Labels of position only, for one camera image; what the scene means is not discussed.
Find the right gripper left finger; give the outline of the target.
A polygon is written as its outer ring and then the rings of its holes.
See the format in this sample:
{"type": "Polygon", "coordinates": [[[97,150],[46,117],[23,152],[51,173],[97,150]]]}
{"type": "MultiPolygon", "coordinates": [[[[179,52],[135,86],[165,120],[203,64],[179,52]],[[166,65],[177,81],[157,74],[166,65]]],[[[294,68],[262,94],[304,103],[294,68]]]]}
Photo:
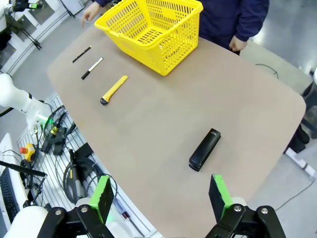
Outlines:
{"type": "Polygon", "coordinates": [[[112,238],[106,220],[114,199],[108,176],[102,176],[91,197],[90,203],[66,211],[62,207],[52,208],[37,235],[39,238],[112,238]]]}

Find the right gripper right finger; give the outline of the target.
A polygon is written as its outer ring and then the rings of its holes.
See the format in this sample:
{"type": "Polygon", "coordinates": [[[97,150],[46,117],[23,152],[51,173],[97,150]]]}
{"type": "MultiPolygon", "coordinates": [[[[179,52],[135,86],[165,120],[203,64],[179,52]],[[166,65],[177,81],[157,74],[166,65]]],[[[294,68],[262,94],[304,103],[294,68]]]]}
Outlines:
{"type": "Polygon", "coordinates": [[[234,203],[221,175],[211,176],[209,198],[216,225],[206,235],[208,238],[286,237],[275,210],[268,205],[256,210],[241,203],[234,203]]]}

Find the person's left hand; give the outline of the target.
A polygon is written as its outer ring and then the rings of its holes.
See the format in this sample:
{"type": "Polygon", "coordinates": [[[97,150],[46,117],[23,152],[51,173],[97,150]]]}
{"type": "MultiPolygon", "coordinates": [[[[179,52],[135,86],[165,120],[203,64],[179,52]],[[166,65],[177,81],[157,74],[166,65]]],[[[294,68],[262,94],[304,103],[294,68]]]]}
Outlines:
{"type": "Polygon", "coordinates": [[[233,52],[239,52],[243,50],[246,47],[246,45],[246,41],[239,40],[236,36],[233,36],[230,41],[229,48],[233,52]]]}

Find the person's right hand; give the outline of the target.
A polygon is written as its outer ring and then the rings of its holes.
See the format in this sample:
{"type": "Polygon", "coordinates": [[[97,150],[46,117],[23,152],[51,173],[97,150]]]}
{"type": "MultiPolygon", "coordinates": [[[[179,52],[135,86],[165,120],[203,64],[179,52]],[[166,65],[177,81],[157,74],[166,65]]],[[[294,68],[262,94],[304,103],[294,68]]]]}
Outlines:
{"type": "Polygon", "coordinates": [[[82,27],[84,27],[86,21],[91,21],[99,13],[101,8],[102,7],[97,2],[93,2],[91,5],[89,5],[83,13],[82,27]]]}

